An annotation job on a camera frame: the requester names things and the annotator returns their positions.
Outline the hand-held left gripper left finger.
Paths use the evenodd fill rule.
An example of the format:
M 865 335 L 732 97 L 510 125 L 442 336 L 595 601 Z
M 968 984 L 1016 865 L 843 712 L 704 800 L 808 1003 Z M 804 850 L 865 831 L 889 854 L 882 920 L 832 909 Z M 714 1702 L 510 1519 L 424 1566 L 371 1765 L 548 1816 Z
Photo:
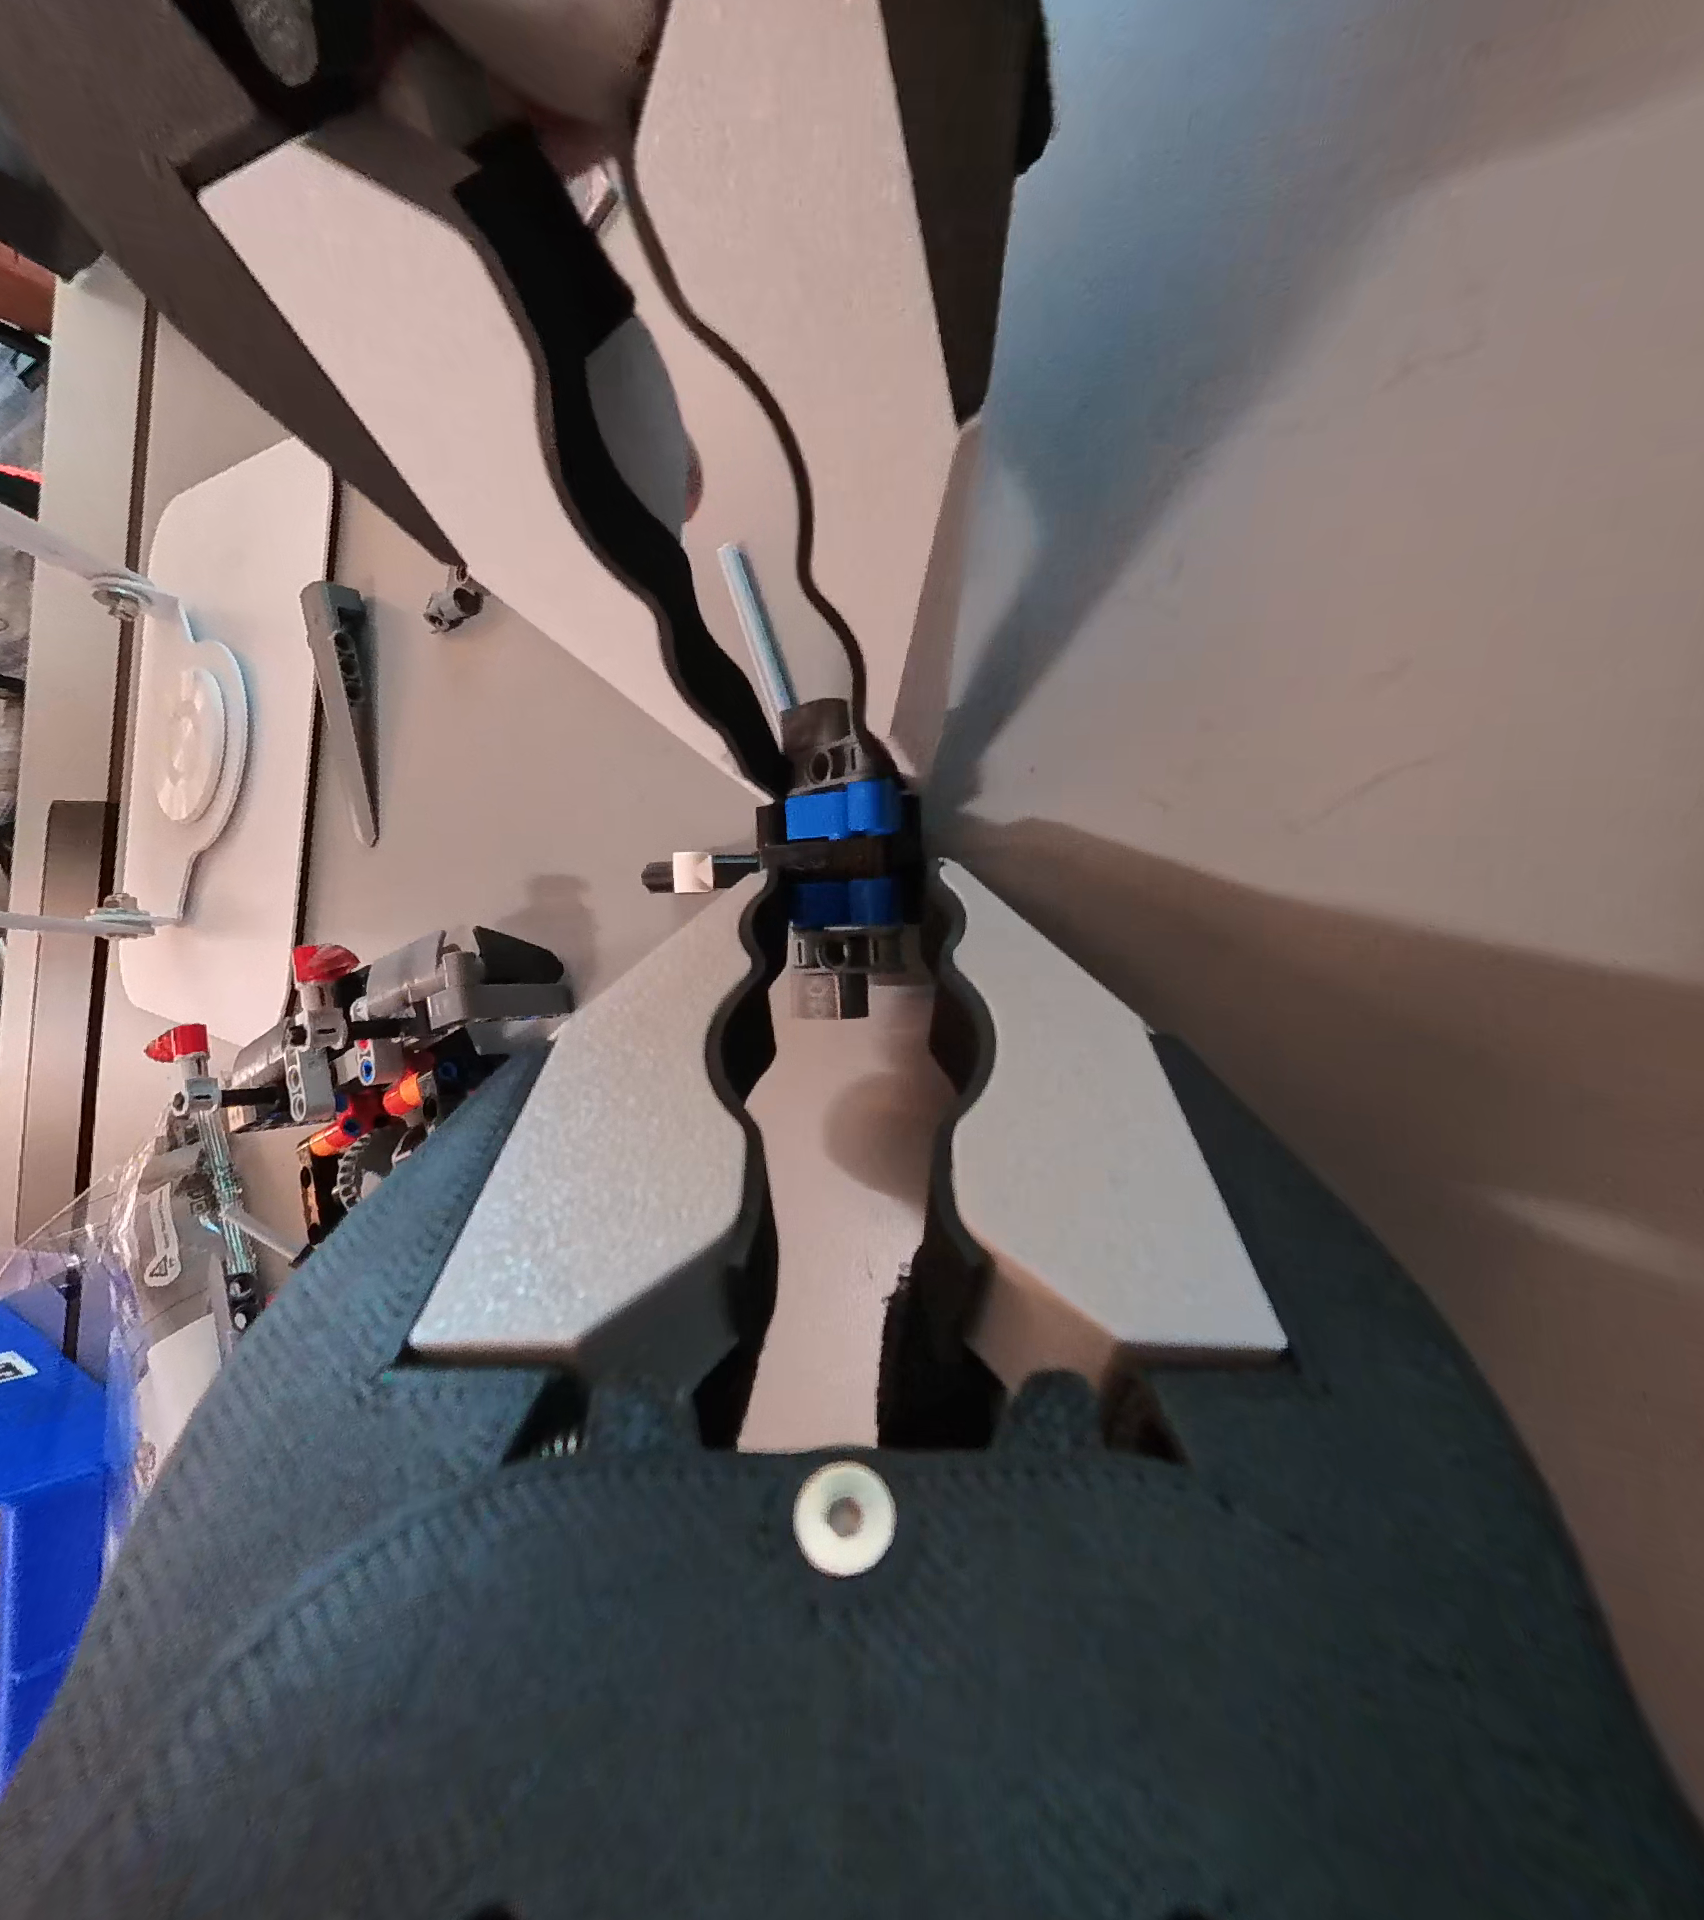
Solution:
M 565 1025 L 408 1349 L 570 1374 L 752 1370 L 776 1303 L 764 1138 L 783 902 L 717 895 Z

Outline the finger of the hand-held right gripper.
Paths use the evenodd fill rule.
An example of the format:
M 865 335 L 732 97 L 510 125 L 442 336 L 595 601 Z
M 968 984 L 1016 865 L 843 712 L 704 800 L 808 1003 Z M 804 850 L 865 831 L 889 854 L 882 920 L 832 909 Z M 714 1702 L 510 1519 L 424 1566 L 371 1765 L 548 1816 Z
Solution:
M 631 289 L 539 148 L 290 140 L 197 203 L 457 564 L 755 800 L 786 778 L 711 633 L 695 451 Z
M 803 456 L 867 727 L 931 776 L 980 427 L 952 408 L 882 7 L 673 4 L 634 156 L 682 298 Z

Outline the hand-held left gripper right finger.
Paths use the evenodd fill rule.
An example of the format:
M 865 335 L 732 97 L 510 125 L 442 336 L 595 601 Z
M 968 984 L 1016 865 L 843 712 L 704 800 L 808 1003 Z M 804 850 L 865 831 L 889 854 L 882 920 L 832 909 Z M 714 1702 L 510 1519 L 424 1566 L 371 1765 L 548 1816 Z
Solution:
M 1146 1023 L 952 859 L 941 987 L 977 1042 L 934 1195 L 980 1275 L 961 1340 L 1019 1395 L 1269 1367 L 1289 1336 Z

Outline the blue black lego assembly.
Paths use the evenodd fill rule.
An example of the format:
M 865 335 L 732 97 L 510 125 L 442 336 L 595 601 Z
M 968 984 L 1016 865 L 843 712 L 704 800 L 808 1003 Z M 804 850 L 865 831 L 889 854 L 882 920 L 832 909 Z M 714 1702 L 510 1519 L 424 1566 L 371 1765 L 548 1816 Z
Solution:
M 769 875 L 789 922 L 797 1018 L 870 1015 L 875 982 L 902 982 L 925 910 L 920 805 L 850 702 L 818 699 L 779 719 L 790 785 L 757 813 L 757 848 L 681 850 L 649 862 L 649 895 L 695 899 Z

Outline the pale lego axle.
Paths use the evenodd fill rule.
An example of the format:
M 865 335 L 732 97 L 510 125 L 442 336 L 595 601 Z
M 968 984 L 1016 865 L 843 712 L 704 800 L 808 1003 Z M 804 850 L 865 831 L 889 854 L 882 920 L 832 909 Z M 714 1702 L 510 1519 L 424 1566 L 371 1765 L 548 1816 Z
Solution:
M 735 540 L 719 546 L 717 560 L 769 710 L 774 721 L 784 723 L 799 706 L 797 687 L 755 564 Z

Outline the partly built grey lego model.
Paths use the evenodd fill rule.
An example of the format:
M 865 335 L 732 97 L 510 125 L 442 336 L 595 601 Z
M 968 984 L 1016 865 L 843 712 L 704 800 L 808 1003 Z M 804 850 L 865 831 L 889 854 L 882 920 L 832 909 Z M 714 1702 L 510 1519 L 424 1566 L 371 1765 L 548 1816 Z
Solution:
M 339 944 L 290 951 L 283 1018 L 226 1071 L 204 1025 L 145 1045 L 175 1077 L 171 1118 L 296 1138 L 304 1244 L 294 1267 L 467 1104 L 505 1061 L 553 1036 L 574 1011 L 565 962 L 484 926 L 419 936 L 375 962 Z

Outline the long grey lego panel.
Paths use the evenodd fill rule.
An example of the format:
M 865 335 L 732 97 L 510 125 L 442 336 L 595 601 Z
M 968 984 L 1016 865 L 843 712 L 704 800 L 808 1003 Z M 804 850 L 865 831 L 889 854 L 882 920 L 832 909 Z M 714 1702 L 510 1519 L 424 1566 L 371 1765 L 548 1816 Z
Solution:
M 354 589 L 320 581 L 301 591 L 298 607 L 313 654 L 328 767 L 357 841 L 372 850 L 381 842 L 381 811 L 367 605 Z

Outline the white board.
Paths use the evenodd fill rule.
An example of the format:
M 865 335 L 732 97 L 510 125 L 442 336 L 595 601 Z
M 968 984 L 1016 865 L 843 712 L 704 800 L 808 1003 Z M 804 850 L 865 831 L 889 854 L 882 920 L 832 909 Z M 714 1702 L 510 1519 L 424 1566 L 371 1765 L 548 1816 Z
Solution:
M 203 1025 L 222 1045 L 277 1027 L 289 989 L 316 709 L 301 597 L 327 577 L 333 509 L 330 469 L 285 440 L 180 492 L 151 542 L 157 597 L 140 619 L 140 659 L 155 621 L 230 649 L 248 687 L 250 734 L 230 825 L 189 873 L 134 827 L 131 759 L 119 880 L 152 932 L 123 940 L 117 961 L 134 1007 L 167 1025 Z

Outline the round white disc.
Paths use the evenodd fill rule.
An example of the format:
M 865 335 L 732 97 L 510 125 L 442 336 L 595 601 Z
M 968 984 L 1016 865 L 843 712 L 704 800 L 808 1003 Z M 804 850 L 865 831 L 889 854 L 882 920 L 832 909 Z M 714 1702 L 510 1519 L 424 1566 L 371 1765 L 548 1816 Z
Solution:
M 241 656 L 189 626 L 145 629 L 133 728 L 134 827 L 180 873 L 224 834 L 246 778 L 252 702 Z

